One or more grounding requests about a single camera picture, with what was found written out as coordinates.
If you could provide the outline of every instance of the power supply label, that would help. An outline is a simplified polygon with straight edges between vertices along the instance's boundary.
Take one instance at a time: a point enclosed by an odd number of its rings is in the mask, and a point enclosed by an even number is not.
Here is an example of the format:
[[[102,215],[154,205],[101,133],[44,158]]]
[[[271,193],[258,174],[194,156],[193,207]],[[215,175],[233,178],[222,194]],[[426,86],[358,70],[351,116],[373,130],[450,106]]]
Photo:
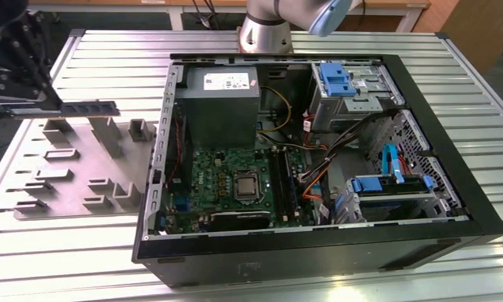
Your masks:
[[[205,74],[205,90],[250,89],[247,73],[242,74]]]

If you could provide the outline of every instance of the cpu socket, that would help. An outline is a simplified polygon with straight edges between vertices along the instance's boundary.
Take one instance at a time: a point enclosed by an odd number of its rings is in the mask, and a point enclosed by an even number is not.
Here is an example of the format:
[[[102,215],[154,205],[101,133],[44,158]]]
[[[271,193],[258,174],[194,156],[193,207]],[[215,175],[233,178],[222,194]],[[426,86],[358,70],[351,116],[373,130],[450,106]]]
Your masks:
[[[237,171],[233,174],[233,196],[241,204],[259,200],[259,180],[255,171]]]

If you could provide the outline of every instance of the motherboard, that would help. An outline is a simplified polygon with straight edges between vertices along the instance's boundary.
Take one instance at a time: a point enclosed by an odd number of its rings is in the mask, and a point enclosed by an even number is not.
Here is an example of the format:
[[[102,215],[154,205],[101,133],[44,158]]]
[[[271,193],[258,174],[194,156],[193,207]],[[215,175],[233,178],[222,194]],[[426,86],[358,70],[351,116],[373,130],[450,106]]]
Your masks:
[[[190,192],[172,196],[173,231],[213,231],[215,220],[222,230],[230,230],[227,220],[266,228],[313,225],[313,205],[302,203],[295,183],[305,169],[298,149],[196,151]]]

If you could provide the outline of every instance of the gray floor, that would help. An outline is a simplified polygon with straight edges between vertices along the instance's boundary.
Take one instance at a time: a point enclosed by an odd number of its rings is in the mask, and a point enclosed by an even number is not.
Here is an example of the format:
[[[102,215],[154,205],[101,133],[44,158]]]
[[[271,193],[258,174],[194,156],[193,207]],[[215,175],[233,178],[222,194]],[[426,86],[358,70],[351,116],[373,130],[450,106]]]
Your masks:
[[[68,34],[73,28],[85,28],[93,30],[170,30],[169,18],[165,14],[122,14],[116,13],[62,13],[60,14],[61,22],[52,25],[52,46],[50,55],[57,57],[62,45],[66,41]],[[242,14],[219,14],[218,22],[222,30],[233,30],[242,24]],[[186,30],[205,29],[198,24],[197,18],[192,14],[184,14],[184,27]],[[495,92],[503,99],[503,55],[494,64],[490,71],[484,74],[484,79],[494,88]],[[6,144],[10,142],[14,132],[20,126],[20,121],[0,121],[0,160],[6,150]]]

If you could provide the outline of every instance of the slotted metal table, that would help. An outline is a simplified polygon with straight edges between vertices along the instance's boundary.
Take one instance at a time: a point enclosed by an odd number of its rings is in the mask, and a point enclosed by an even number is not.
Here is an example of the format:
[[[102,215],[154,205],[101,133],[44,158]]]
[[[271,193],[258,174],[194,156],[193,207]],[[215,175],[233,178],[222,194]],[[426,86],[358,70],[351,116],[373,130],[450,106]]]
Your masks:
[[[434,34],[294,32],[293,45],[297,53],[401,56],[503,219],[503,102],[450,41]],[[66,101],[110,99],[124,120],[157,121],[172,52],[237,52],[237,33],[73,31],[53,85]],[[169,289],[130,262],[136,215],[13,218],[5,188],[29,178],[17,171],[32,168],[24,154],[42,123],[22,122],[0,163],[0,301],[503,301],[503,237],[413,271]]]

